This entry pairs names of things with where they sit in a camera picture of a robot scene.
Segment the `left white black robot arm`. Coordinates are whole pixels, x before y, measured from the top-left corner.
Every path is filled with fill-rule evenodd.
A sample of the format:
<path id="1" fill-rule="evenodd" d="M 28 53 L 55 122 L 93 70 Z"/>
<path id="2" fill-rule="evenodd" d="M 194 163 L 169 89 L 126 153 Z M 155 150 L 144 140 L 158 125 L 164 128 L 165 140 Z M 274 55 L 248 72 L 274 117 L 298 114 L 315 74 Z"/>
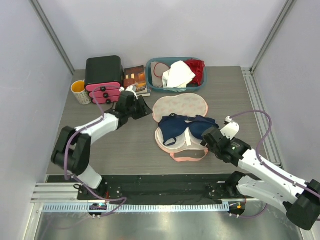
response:
<path id="1" fill-rule="evenodd" d="M 121 92 L 114 107 L 83 126 L 64 127 L 59 134 L 51 155 L 51 162 L 69 173 L 89 188 L 89 194 L 100 200 L 107 193 L 105 179 L 90 166 L 91 146 L 100 138 L 124 126 L 130 118 L 141 119 L 152 114 L 142 96 L 132 91 Z"/>

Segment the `pink mesh laundry bag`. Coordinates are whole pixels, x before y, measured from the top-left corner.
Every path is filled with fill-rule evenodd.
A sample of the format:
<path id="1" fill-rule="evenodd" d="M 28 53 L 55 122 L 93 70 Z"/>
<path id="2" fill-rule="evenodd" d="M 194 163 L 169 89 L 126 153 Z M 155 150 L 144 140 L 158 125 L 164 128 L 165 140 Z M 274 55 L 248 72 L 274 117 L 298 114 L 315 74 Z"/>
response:
<path id="1" fill-rule="evenodd" d="M 197 115 L 204 117 L 208 113 L 208 104 L 197 94 L 183 93 L 160 98 L 152 110 L 153 119 L 159 123 L 163 117 L 172 113 L 187 117 L 196 117 Z M 192 135 L 189 128 L 177 136 L 176 140 L 169 140 L 169 143 L 173 143 L 171 146 L 163 144 L 164 138 L 160 128 L 156 129 L 154 137 L 159 148 L 168 153 L 176 162 L 198 162 L 208 154 L 208 150 L 201 145 L 199 139 Z"/>

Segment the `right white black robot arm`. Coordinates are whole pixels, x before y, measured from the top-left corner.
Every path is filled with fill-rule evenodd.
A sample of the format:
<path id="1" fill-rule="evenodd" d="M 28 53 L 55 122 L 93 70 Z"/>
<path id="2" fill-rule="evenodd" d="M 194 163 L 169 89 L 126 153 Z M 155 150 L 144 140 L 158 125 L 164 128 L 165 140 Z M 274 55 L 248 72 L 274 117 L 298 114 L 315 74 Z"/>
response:
<path id="1" fill-rule="evenodd" d="M 309 231 L 320 220 L 320 183 L 307 182 L 264 159 L 250 145 L 211 127 L 202 134 L 202 145 L 235 171 L 226 181 L 226 193 L 258 199 L 283 212 L 297 227 Z"/>

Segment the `navy blue bra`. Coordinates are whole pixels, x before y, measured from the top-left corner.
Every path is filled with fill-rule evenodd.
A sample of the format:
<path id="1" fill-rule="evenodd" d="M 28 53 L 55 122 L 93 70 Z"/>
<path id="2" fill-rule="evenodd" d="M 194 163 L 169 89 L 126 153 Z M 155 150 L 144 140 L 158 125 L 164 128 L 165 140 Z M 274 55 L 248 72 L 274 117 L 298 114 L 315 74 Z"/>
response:
<path id="1" fill-rule="evenodd" d="M 203 140 L 202 134 L 214 127 L 219 128 L 216 120 L 210 117 L 196 115 L 195 117 L 177 115 L 171 113 L 169 116 L 163 116 L 158 123 L 163 136 L 163 144 L 172 146 L 177 142 L 177 137 L 184 134 L 187 128 L 193 137 L 198 140 Z"/>

